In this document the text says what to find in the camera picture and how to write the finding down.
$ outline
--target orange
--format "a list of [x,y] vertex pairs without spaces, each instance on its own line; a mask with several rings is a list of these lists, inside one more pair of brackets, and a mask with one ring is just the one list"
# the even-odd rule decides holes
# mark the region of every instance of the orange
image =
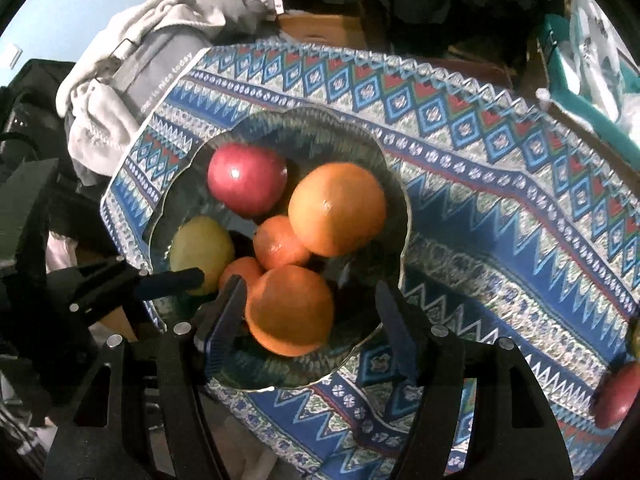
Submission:
[[279,267],[255,283],[244,315],[251,334],[267,350],[299,357],[327,342],[334,298],[325,280],[311,270]]
[[246,281],[246,288],[248,292],[254,283],[260,279],[260,276],[262,276],[263,273],[264,271],[262,270],[262,267],[255,258],[250,256],[238,258],[228,264],[226,269],[222,272],[222,276],[220,276],[220,281],[218,282],[218,289],[222,290],[225,288],[226,282],[229,281],[229,278],[234,274],[237,274]]
[[341,256],[364,247],[382,231],[385,194],[376,177],[356,164],[323,164],[294,190],[289,220],[311,252]]
[[264,221],[254,235],[255,257],[267,270],[285,265],[303,266],[311,253],[300,242],[286,216],[278,215]]

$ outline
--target screw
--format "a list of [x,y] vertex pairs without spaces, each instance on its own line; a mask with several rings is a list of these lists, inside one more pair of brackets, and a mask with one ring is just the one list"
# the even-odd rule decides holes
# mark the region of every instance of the screw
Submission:
[[449,335],[449,329],[442,325],[433,325],[431,327],[431,333],[436,337],[446,337]]
[[186,321],[178,323],[176,326],[174,326],[174,333],[177,335],[188,334],[189,330],[191,330],[191,325]]
[[107,339],[107,346],[109,348],[116,348],[120,343],[122,343],[122,336],[120,334],[113,334]]
[[514,343],[513,340],[509,339],[508,337],[501,337],[498,341],[498,344],[505,350],[513,350],[514,346],[516,346],[516,343]]

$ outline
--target light switch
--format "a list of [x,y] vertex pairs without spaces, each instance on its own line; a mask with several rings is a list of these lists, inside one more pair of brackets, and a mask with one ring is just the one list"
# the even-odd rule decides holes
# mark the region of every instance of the light switch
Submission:
[[0,54],[0,68],[13,68],[22,54],[22,49],[9,43]]

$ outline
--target blue patterned fabric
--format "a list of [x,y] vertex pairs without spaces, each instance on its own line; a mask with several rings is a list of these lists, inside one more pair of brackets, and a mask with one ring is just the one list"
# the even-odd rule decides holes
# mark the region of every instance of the blue patterned fabric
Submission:
[[[204,142],[256,111],[308,104],[383,144],[412,202],[405,296],[465,338],[514,339],[581,475],[615,433],[594,426],[590,402],[626,358],[638,311],[638,200],[571,131],[506,91],[369,52],[215,47],[153,113],[103,199],[120,251],[150,267],[148,220]],[[162,325],[162,302],[149,309]],[[382,335],[308,388],[209,386],[279,456],[326,480],[386,478],[421,395]],[[465,383],[449,472],[465,460],[474,388]]]

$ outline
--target apple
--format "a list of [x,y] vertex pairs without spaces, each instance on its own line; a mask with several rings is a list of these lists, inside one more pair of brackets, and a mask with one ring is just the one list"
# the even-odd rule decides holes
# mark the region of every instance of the apple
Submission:
[[605,430],[623,420],[636,400],[638,392],[640,392],[640,363],[627,363],[602,388],[602,393],[593,409],[596,427]]
[[268,148],[232,142],[218,148],[209,163],[210,193],[243,218],[267,213],[287,184],[286,160]]

